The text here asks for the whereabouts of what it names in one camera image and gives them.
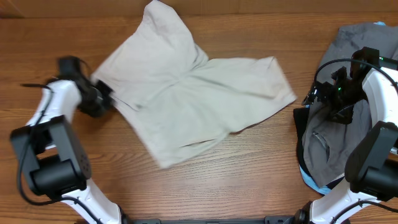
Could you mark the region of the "beige shorts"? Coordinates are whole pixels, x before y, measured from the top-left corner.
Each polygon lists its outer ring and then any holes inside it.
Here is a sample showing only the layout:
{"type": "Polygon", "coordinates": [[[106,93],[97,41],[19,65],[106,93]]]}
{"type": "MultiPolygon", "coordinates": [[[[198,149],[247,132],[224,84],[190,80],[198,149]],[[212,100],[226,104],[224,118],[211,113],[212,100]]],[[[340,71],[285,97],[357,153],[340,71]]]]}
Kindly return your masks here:
{"type": "Polygon", "coordinates": [[[135,33],[91,77],[112,89],[115,108],[163,169],[296,99],[275,57],[209,59],[160,1],[144,8],[135,33]]]}

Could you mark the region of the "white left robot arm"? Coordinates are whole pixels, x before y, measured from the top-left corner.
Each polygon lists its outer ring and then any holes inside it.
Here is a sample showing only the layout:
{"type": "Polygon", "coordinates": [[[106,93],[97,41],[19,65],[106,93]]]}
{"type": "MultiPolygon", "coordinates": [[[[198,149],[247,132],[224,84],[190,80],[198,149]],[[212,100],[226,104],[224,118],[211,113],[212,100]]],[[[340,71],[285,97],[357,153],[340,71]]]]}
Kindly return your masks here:
{"type": "Polygon", "coordinates": [[[76,109],[94,117],[110,109],[111,88],[101,81],[72,80],[38,87],[43,93],[37,111],[10,135],[20,196],[35,206],[62,202],[87,223],[129,223],[121,207],[94,183],[88,155],[72,129],[76,109]]]}

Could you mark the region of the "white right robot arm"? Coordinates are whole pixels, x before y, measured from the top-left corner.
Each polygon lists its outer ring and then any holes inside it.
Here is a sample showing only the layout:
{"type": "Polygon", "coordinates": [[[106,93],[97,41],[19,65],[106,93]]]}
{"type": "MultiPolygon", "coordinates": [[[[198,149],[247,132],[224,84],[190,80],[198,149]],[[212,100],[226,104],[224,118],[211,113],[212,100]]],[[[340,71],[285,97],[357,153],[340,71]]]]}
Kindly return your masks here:
{"type": "Polygon", "coordinates": [[[365,76],[373,127],[350,154],[344,179],[322,198],[298,210],[289,223],[343,223],[361,209],[397,196],[397,70],[382,67],[365,76]]]}

